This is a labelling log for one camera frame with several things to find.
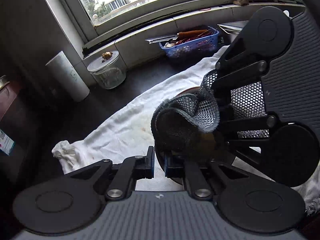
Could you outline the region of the brown-handled kitchen knife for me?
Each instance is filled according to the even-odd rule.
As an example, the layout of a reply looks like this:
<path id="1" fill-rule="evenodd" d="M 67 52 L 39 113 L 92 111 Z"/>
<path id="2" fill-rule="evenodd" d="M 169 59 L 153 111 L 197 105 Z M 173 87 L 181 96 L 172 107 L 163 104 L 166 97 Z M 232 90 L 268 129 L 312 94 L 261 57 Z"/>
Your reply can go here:
<path id="1" fill-rule="evenodd" d="M 204 33 L 206 30 L 193 30 L 193 31 L 184 31 L 184 32 L 179 32 L 174 35 L 167 35 L 167 36 L 161 36 L 161 37 L 154 37 L 154 38 L 147 38 L 146 41 L 149 44 L 154 44 L 158 42 L 168 42 L 168 41 L 176 41 L 176 40 L 182 40 L 184 38 L 191 38 L 195 37 L 198 35 L 201 35 Z"/>

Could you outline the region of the dark red container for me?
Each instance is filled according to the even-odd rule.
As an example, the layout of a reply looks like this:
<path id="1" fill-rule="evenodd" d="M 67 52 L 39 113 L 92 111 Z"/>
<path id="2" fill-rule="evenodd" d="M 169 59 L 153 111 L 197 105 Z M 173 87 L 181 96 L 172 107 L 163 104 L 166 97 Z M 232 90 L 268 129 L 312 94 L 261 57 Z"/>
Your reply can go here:
<path id="1" fill-rule="evenodd" d="M 10 81 L 6 75 L 1 76 L 0 120 L 3 119 L 3 116 L 17 98 L 21 88 L 17 81 Z"/>

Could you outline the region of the brown lump on windowsill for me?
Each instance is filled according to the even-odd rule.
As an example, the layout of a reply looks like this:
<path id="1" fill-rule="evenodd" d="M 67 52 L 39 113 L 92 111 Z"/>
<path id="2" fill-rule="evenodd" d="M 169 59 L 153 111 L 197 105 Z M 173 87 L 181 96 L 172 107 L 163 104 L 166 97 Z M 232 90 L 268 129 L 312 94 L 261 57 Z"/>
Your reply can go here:
<path id="1" fill-rule="evenodd" d="M 248 0 L 234 0 L 233 4 L 239 5 L 239 6 L 246 6 L 246 5 L 249 5 L 249 1 Z"/>

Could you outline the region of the ginger piece on jar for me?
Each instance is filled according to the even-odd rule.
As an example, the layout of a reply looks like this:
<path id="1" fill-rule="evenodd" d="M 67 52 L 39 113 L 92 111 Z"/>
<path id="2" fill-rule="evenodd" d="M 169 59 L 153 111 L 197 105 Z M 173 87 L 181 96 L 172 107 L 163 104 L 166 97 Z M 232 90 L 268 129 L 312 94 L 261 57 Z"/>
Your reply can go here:
<path id="1" fill-rule="evenodd" d="M 112 52 L 105 52 L 105 53 L 102 53 L 101 57 L 102 57 L 102 61 L 107 61 L 109 60 L 111 57 L 112 57 L 113 53 Z"/>

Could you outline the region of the window frame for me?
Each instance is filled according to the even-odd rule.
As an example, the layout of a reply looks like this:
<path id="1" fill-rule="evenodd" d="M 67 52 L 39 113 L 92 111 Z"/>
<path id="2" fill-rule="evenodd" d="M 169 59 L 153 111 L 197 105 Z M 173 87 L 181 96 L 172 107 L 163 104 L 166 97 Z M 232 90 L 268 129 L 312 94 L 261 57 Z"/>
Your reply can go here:
<path id="1" fill-rule="evenodd" d="M 46 0 L 53 15 L 66 34 L 70 27 L 89 43 L 96 38 L 109 40 L 119 33 L 132 30 L 144 24 L 176 16 L 197 9 L 206 9 L 221 4 L 231 4 L 234 0 L 157 0 L 135 7 L 100 25 L 95 25 L 89 18 L 80 0 Z M 301 3 L 302 0 L 280 0 L 284 3 Z"/>

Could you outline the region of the glass jar with lid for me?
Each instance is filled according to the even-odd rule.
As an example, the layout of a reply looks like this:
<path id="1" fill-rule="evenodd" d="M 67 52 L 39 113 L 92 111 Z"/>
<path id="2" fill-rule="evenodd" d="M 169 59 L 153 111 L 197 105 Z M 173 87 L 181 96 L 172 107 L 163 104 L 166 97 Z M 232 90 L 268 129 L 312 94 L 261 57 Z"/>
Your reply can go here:
<path id="1" fill-rule="evenodd" d="M 120 58 L 119 51 L 109 52 L 113 53 L 109 60 L 103 62 L 102 57 L 99 57 L 87 67 L 89 73 L 103 89 L 116 88 L 126 78 L 126 67 Z"/>

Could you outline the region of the white paper towel roll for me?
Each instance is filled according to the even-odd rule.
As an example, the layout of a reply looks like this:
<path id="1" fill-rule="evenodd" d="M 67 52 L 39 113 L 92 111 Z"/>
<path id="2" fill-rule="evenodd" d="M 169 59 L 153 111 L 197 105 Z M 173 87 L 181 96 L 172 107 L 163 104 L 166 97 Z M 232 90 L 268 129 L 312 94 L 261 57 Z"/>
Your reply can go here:
<path id="1" fill-rule="evenodd" d="M 49 60 L 46 67 L 74 101 L 80 102 L 89 95 L 89 88 L 63 51 Z"/>

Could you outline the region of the white ceramic bowl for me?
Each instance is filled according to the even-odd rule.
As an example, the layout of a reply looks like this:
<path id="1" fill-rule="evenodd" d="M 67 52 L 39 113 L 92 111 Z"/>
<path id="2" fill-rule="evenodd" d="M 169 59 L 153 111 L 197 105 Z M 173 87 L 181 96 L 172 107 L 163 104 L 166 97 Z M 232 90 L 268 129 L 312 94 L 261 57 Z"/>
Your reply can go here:
<path id="1" fill-rule="evenodd" d="M 161 168 L 165 167 L 166 155 L 232 164 L 235 156 L 217 145 L 213 135 L 219 120 L 214 98 L 200 87 L 164 100 L 151 119 L 155 152 Z"/>

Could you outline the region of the grey mesh dish cloth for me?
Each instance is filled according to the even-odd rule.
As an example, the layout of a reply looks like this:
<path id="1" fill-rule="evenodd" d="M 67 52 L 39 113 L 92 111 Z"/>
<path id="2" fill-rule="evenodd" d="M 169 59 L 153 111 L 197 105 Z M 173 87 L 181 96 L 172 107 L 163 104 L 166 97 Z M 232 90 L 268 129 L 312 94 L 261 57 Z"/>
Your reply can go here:
<path id="1" fill-rule="evenodd" d="M 170 148 L 184 148 L 200 133 L 212 133 L 227 120 L 245 120 L 267 116 L 260 82 L 231 90 L 231 103 L 219 107 L 212 84 L 217 70 L 208 72 L 195 93 L 185 93 L 164 100 L 151 119 L 156 142 Z"/>

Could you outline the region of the blue plastic basket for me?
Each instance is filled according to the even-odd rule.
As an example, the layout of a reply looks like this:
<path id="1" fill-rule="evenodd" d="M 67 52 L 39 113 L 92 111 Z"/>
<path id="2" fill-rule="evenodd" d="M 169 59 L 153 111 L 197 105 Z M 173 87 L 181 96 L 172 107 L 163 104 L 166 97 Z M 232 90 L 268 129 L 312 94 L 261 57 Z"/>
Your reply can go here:
<path id="1" fill-rule="evenodd" d="M 218 29 L 207 26 L 202 33 L 182 40 L 159 42 L 161 50 L 170 59 L 179 59 L 191 55 L 211 53 L 217 50 L 220 32 Z"/>

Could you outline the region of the metal sink tray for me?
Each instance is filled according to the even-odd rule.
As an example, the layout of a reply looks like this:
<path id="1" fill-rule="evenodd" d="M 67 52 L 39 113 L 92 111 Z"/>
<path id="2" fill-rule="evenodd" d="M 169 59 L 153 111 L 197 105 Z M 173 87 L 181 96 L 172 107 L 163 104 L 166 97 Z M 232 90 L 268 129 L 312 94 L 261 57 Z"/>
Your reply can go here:
<path id="1" fill-rule="evenodd" d="M 232 43 L 236 37 L 240 34 L 242 29 L 246 26 L 248 21 L 237 21 L 237 22 L 228 22 L 221 23 L 217 26 L 226 34 L 230 43 Z"/>

